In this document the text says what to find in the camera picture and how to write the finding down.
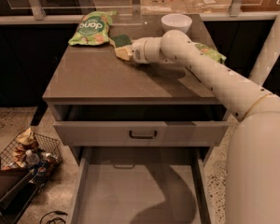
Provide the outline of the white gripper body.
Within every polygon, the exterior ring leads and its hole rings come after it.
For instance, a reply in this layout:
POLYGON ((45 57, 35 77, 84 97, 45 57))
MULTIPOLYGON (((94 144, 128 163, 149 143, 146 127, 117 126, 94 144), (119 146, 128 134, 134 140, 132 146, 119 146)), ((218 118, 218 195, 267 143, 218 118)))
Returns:
POLYGON ((148 40, 149 37, 143 37, 134 40, 132 43, 133 60, 136 63, 149 63, 145 52, 148 40))

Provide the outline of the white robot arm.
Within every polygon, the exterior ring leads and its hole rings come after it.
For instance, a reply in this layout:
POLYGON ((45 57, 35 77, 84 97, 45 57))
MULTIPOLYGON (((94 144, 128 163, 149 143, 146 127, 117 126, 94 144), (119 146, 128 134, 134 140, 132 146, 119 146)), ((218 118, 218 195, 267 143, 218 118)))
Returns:
POLYGON ((226 223, 280 224, 280 97, 261 86, 280 52, 280 11, 249 78, 177 30, 134 40, 128 51, 136 63, 186 66, 239 120, 228 150, 226 223))

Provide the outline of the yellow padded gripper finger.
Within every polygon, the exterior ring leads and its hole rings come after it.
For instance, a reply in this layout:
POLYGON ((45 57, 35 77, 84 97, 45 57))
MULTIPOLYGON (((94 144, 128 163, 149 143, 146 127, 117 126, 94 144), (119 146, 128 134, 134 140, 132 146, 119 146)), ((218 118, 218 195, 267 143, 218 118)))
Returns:
POLYGON ((133 56, 133 52, 130 46, 119 47, 115 49, 115 53, 118 58, 124 61, 130 61, 133 56))

